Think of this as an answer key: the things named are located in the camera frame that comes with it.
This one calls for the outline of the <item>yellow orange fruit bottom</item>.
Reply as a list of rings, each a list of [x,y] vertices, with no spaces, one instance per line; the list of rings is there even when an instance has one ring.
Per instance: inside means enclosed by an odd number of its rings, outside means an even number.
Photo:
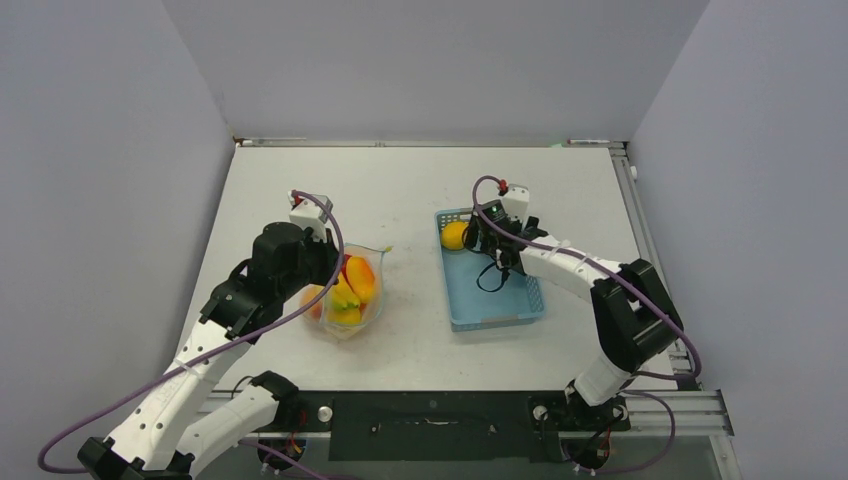
[[[323,315],[323,299],[319,298],[316,300],[316,297],[319,296],[322,290],[322,286],[310,285],[302,293],[300,297],[300,306],[310,306],[310,308],[303,313],[307,320],[318,322],[321,319]]]

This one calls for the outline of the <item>yellow orange fruit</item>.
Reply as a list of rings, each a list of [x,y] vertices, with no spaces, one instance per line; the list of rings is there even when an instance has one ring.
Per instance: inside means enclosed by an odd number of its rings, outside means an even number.
[[[323,299],[319,298],[316,300],[316,297],[319,296],[322,290],[322,286],[310,285],[302,293],[300,297],[300,306],[310,306],[310,308],[303,313],[307,320],[318,322],[321,319],[323,315]]]
[[[344,310],[331,309],[327,314],[327,321],[342,327],[358,326],[362,323],[362,312],[358,308]]]

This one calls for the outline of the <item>orange yellow mango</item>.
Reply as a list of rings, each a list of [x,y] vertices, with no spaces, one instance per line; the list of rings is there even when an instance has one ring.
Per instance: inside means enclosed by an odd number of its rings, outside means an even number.
[[[369,262],[361,256],[349,256],[344,267],[345,278],[363,304],[370,303],[376,293],[376,276]]]

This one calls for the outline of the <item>blue plastic basket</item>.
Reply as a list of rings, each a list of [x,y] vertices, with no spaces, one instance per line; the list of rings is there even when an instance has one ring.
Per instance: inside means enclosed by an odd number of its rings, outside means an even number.
[[[500,272],[484,254],[442,248],[441,263],[454,332],[532,324],[546,313],[539,281],[512,273],[499,286]]]

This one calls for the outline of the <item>yellow banana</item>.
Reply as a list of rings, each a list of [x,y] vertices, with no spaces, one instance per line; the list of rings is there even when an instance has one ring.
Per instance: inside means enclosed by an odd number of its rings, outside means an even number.
[[[359,309],[361,306],[359,297],[342,274],[338,276],[336,284],[330,289],[329,295],[331,307],[335,310]]]

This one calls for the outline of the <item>clear zip top bag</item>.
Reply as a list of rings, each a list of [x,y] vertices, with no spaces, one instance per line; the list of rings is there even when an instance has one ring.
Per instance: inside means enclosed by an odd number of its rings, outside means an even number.
[[[337,283],[301,318],[338,340],[347,340],[373,323],[385,299],[383,260],[392,249],[347,243]]]

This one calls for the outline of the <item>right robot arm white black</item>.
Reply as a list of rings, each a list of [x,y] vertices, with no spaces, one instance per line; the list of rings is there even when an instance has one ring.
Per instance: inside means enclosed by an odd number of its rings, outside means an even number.
[[[616,263],[559,241],[530,217],[511,218],[501,201],[477,206],[464,243],[489,256],[505,275],[533,277],[588,302],[600,353],[566,388],[567,419],[589,428],[643,365],[680,338],[683,325],[654,266]]]

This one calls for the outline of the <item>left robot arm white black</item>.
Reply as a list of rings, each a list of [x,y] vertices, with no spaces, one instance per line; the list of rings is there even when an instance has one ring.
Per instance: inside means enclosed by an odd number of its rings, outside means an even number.
[[[139,393],[140,404],[110,433],[81,446],[84,470],[95,479],[191,479],[247,433],[292,426],[297,389],[270,371],[203,419],[194,416],[223,375],[282,319],[290,298],[310,285],[335,284],[343,250],[337,236],[320,220],[266,225],[250,257],[212,290],[161,380]]]

